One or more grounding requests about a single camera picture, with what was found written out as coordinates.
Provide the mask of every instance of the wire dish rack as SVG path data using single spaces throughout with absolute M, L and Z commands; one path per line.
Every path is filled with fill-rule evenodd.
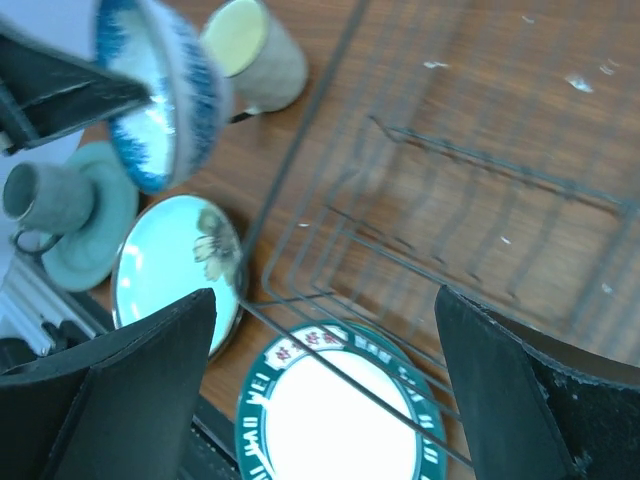
M 473 473 L 441 285 L 640 364 L 639 22 L 624 1 L 359 0 L 248 232 L 245 261 L 267 222 L 281 236 L 246 309 L 292 341 L 286 318 L 395 341 L 446 444 L 316 358 L 445 449 L 449 478 Z

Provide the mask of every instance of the bowl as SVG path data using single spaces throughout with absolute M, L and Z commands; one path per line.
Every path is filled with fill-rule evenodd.
M 192 25 L 156 0 L 101 0 L 96 62 L 145 83 L 150 103 L 107 122 L 136 186 L 169 190 L 207 162 L 233 107 L 233 90 Z

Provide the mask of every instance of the wooden table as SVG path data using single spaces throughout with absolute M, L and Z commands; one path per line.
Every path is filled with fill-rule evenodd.
M 219 4 L 202 0 L 168 3 L 175 4 L 197 27 Z M 268 3 L 307 53 L 313 86 L 356 2 Z M 359 205 L 367 207 L 356 205 L 352 211 L 358 212 L 353 214 L 357 221 L 345 228 L 360 241 L 341 237 L 344 247 L 340 248 L 346 254 L 336 253 L 332 260 L 339 265 L 340 274 L 336 275 L 336 268 L 327 260 L 318 277 L 323 268 L 330 269 L 327 287 L 351 299 L 353 309 L 384 321 L 394 334 L 410 336 L 413 345 L 441 358 L 431 310 L 434 287 L 445 282 L 479 292 L 524 321 L 583 348 L 640 361 L 634 330 L 639 323 L 634 299 L 640 271 L 635 254 L 640 229 L 634 203 L 635 157 L 640 147 L 640 104 L 635 93 L 640 73 L 636 61 L 640 9 L 592 1 L 572 10 L 570 2 L 544 6 L 534 0 L 518 0 L 504 2 L 496 10 L 495 3 L 432 2 L 426 13 L 418 10 L 417 2 L 407 3 L 397 14 L 395 33 L 381 46 L 378 64 L 366 71 L 371 85 L 352 108 L 352 120 L 333 154 L 323 157 L 330 133 L 357 93 L 351 89 L 365 72 L 371 45 L 391 9 L 403 4 L 372 2 L 366 23 L 261 231 L 251 259 L 249 298 L 255 302 L 272 299 L 261 286 L 261 272 L 309 185 L 318 179 L 316 168 L 325 162 L 314 195 L 318 201 L 300 218 L 293 218 L 300 228 L 287 234 L 282 256 L 270 271 L 276 292 L 287 292 L 287 275 L 297 265 L 297 252 L 309 240 L 309 253 L 302 261 L 308 268 L 298 269 L 294 280 L 304 289 L 314 265 L 318 270 L 323 242 L 336 226 L 345 227 L 344 216 L 335 210 L 349 210 L 350 200 L 358 195 Z M 422 22 L 417 28 L 416 20 Z M 406 45 L 403 42 L 412 29 L 412 43 Z M 399 68 L 398 56 L 404 62 Z M 435 62 L 445 65 L 432 68 Z M 394 68 L 395 80 L 383 90 Z M 409 88 L 407 82 L 416 75 L 424 78 Z M 260 212 L 309 103 L 310 90 L 283 112 L 230 126 L 209 165 L 167 195 L 197 192 L 227 209 L 240 229 L 245 229 Z M 384 92 L 383 101 L 380 92 Z M 406 107 L 394 114 L 393 106 L 401 101 Z M 415 138 L 414 145 L 399 147 L 384 141 L 384 132 L 374 125 L 366 133 L 368 143 L 358 159 L 354 142 L 372 105 L 387 125 L 409 126 L 474 151 L 491 152 L 492 157 L 472 158 L 450 148 L 436 148 L 433 139 L 431 143 L 419 139 L 419 148 Z M 393 134 L 396 140 L 400 138 L 398 132 Z M 103 136 L 104 132 L 92 129 L 83 141 Z M 367 150 L 371 145 L 380 147 Z M 374 154 L 376 163 L 367 163 Z M 513 168 L 499 166 L 500 159 L 508 159 Z M 314 225 L 318 215 L 327 211 L 326 202 L 320 200 L 349 162 L 355 176 L 365 178 L 365 186 L 346 183 L 330 202 L 333 210 L 323 217 L 322 225 Z M 528 169 L 537 169 L 551 180 L 529 178 Z M 588 186 L 594 195 L 575 191 L 571 182 L 554 183 L 563 178 Z M 527 179 L 535 181 L 530 184 Z M 607 195 L 629 199 L 632 208 L 620 209 Z M 505 216 L 508 221 L 503 225 L 500 218 Z M 457 222 L 453 228 L 451 219 Z M 316 237 L 309 239 L 314 226 Z M 363 239 L 392 252 L 394 258 L 374 252 Z M 483 248 L 487 250 L 483 261 L 474 264 L 473 254 Z M 408 261 L 414 270 L 407 273 L 397 258 Z M 524 268 L 530 260 L 529 268 Z M 366 288 L 359 283 L 365 271 Z M 424 271 L 434 272 L 435 277 L 427 278 L 420 273 Z M 93 294 L 105 308 L 111 308 L 108 282 Z M 584 309 L 576 310 L 581 298 L 589 301 L 583 303 Z M 316 307 L 304 312 L 319 315 Z M 268 314 L 283 325 L 299 321 L 287 308 L 275 306 Z M 250 364 L 273 337 L 269 327 L 246 315 L 228 349 L 209 366 L 202 394 L 230 418 Z M 433 375 L 447 380 L 446 372 Z M 453 430 L 450 439 L 464 450 L 461 432 Z

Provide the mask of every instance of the floral pattern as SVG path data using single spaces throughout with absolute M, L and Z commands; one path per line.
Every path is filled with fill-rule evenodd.
M 234 282 L 236 267 L 240 261 L 240 244 L 231 223 L 211 207 L 204 207 L 198 217 L 198 237 L 193 246 L 196 262 L 203 262 L 207 280 L 224 277 L 228 285 Z

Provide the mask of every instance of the cup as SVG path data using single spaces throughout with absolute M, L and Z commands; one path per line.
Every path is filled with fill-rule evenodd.
M 30 255 L 47 252 L 65 233 L 79 230 L 89 220 L 94 203 L 91 181 L 57 165 L 19 163 L 9 172 L 2 191 L 4 212 L 19 224 L 11 243 Z M 51 238 L 41 248 L 28 250 L 19 240 L 30 231 L 48 233 Z
M 225 3 L 211 15 L 200 43 L 248 105 L 229 123 L 282 110 L 307 83 L 302 49 L 260 0 Z

